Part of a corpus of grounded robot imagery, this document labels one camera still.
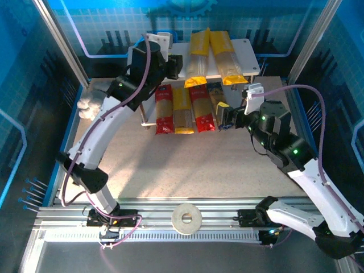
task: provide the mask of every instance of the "blue wall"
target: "blue wall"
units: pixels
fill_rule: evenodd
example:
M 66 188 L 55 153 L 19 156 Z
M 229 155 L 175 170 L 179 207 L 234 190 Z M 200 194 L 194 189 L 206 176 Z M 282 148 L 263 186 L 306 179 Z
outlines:
M 15 61 L 39 15 L 32 2 L 0 1 L 0 84 Z
M 57 19 L 79 56 L 82 49 L 65 15 L 60 0 L 49 1 Z M 188 42 L 193 31 L 210 27 L 228 30 L 234 38 L 249 38 L 257 53 L 286 53 L 307 11 L 310 1 L 227 1 L 191 0 L 187 10 L 185 1 L 64 1 L 85 43 L 88 53 L 96 55 L 109 36 L 116 44 L 116 31 L 125 46 L 135 43 L 142 33 L 153 30 L 176 30 L 179 42 Z M 309 30 L 324 7 L 325 0 L 313 1 L 313 9 L 305 27 L 303 45 Z M 274 48 L 259 52 L 259 46 L 272 41 Z

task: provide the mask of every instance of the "pasta package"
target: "pasta package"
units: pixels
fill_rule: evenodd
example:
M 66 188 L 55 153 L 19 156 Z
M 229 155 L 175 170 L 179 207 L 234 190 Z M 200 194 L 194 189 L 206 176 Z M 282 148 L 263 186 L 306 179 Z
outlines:
M 155 91 L 156 135 L 174 133 L 172 97 L 170 84 L 161 85 Z
M 188 89 L 173 88 L 173 119 L 175 134 L 193 134 L 191 101 Z
M 206 85 L 199 85 L 189 88 L 189 96 L 192 102 L 193 113 L 195 114 L 197 131 L 214 131 L 215 124 L 211 113 L 211 103 L 206 90 Z
M 189 63 L 184 87 L 206 84 L 210 29 L 193 33 L 189 43 Z
M 217 126 L 218 126 L 218 128 L 220 128 L 220 126 L 221 126 L 221 117 L 220 117 L 220 115 L 217 114 L 217 105 L 220 102 L 223 102 L 225 104 L 227 103 L 225 95 L 224 95 L 224 91 L 222 90 L 222 86 L 221 86 L 220 82 L 210 82 L 210 83 L 207 84 L 206 87 L 207 87 L 207 91 L 209 93 L 210 100 L 211 100 L 211 103 L 212 103 L 213 112 L 214 112 L 214 114 L 216 116 Z
M 241 66 L 227 31 L 211 31 L 210 42 L 222 84 L 246 84 Z

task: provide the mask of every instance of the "yellow pasta package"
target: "yellow pasta package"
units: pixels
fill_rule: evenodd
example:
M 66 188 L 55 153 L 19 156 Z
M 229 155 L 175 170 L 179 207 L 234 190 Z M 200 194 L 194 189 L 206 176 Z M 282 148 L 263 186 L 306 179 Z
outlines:
M 173 119 L 175 123 L 175 134 L 193 134 L 191 101 L 188 89 L 172 89 L 173 94 Z
M 246 84 L 233 44 L 227 31 L 211 31 L 210 42 L 222 84 Z
M 209 60 L 210 29 L 191 35 L 189 43 L 189 62 L 184 87 L 206 84 Z

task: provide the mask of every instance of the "gray floor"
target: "gray floor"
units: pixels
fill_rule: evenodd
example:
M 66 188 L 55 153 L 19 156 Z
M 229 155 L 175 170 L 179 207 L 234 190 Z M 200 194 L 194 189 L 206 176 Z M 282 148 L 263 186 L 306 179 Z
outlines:
M 275 249 L 240 243 L 46 243 L 37 273 L 334 273 L 334 260 L 294 232 Z

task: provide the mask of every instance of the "purple cable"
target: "purple cable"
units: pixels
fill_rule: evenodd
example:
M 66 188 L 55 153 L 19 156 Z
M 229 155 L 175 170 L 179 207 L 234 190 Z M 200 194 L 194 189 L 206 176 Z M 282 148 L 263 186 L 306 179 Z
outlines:
M 83 195 L 84 193 L 86 193 L 86 191 L 82 191 L 80 193 L 78 193 L 72 200 L 70 200 L 70 202 L 66 202 L 64 200 L 65 197 L 65 193 L 66 193 L 66 187 L 67 187 L 67 183 L 68 183 L 68 179 L 71 175 L 71 172 L 73 170 L 73 167 L 75 166 L 78 157 L 80 156 L 82 149 L 84 148 L 86 141 L 88 140 L 88 138 L 90 137 L 91 133 L 95 130 L 95 128 L 97 127 L 97 125 L 103 121 L 109 114 L 111 114 L 113 111 L 119 109 L 120 107 L 125 106 L 128 102 L 130 102 L 133 98 L 135 98 L 135 96 L 140 92 L 140 90 L 142 90 L 147 77 L 148 77 L 148 73 L 149 73 L 149 68 L 150 68 L 150 62 L 151 62 L 151 51 L 150 51 L 150 45 L 149 45 L 149 41 L 146 35 L 142 35 L 144 37 L 144 41 L 146 43 L 146 47 L 147 47 L 147 62 L 146 62 L 146 68 L 144 70 L 144 75 L 142 78 L 142 81 L 140 82 L 138 88 L 134 91 L 134 93 L 127 98 L 126 100 L 120 102 L 120 104 L 114 106 L 113 108 L 111 108 L 110 110 L 106 111 L 105 114 L 103 114 L 102 116 L 100 116 L 100 118 L 98 120 L 95 121 L 94 124 L 92 124 L 92 126 L 90 127 L 90 129 L 88 130 L 88 132 L 85 134 L 84 139 L 82 140 L 80 147 L 78 148 L 77 154 L 75 155 L 75 157 L 73 158 L 71 165 L 69 166 L 68 170 L 67 170 L 67 174 L 66 177 L 64 179 L 64 183 L 63 183 L 63 187 L 62 187 L 62 193 L 61 193 L 61 203 L 62 206 L 69 206 L 70 204 L 72 204 L 78 197 L 80 197 L 81 195 Z
M 354 257 L 352 257 L 352 256 L 348 256 L 356 265 L 357 265 L 357 267 L 362 271 L 362 272 L 364 272 L 364 267 L 357 261 L 357 260 L 355 260 L 355 258 Z
M 304 88 L 304 89 L 311 90 L 318 96 L 318 99 L 320 100 L 321 109 L 322 109 L 322 124 L 321 124 L 320 141 L 318 142 L 318 172 L 320 173 L 322 181 L 324 182 L 324 185 L 328 188 L 328 191 L 331 193 L 331 195 L 343 207 L 345 212 L 350 216 L 350 218 L 353 220 L 353 222 L 355 222 L 356 226 L 361 230 L 361 232 L 364 233 L 364 227 L 359 223 L 358 219 L 351 212 L 351 210 L 348 208 L 348 206 L 341 200 L 341 198 L 339 197 L 339 195 L 337 195 L 337 193 L 334 191 L 334 189 L 329 184 L 327 184 L 327 180 L 324 175 L 324 168 L 322 167 L 322 151 L 324 148 L 324 135 L 325 135 L 325 126 L 326 126 L 326 108 L 325 108 L 324 98 L 322 97 L 321 93 L 316 88 L 309 86 L 309 85 L 293 84 L 293 85 L 277 88 L 275 90 L 268 91 L 266 93 L 253 94 L 251 96 L 252 96 L 252 98 L 258 98 L 258 97 L 263 97 L 263 96 L 267 96 L 267 95 L 272 95 L 277 92 L 290 90 L 293 88 Z
M 136 225 L 133 227 L 133 229 L 128 234 L 125 235 L 124 238 L 122 238 L 120 241 L 118 241 L 116 243 L 110 244 L 109 246 L 106 246 L 105 245 L 105 247 L 112 248 L 114 246 L 120 245 L 122 242 L 124 242 L 126 239 L 128 239 L 134 233 L 134 231 L 137 230 L 138 226 L 140 225 L 140 223 L 143 220 L 143 217 L 140 214 L 133 214 L 133 215 L 128 215 L 128 216 L 114 216 L 114 215 L 107 214 L 107 213 L 103 212 L 101 209 L 99 209 L 95 205 L 95 203 L 91 200 L 91 198 L 90 198 L 90 196 L 88 194 L 86 194 L 86 195 L 87 195 L 87 198 L 89 199 L 91 205 L 93 205 L 93 207 L 95 208 L 95 210 L 97 210 L 97 212 L 99 212 L 103 216 L 106 216 L 106 217 L 109 217 L 109 218 L 112 218 L 112 219 L 129 219 L 129 218 L 134 218 L 134 217 L 138 217 L 139 218 L 139 220 L 136 223 Z

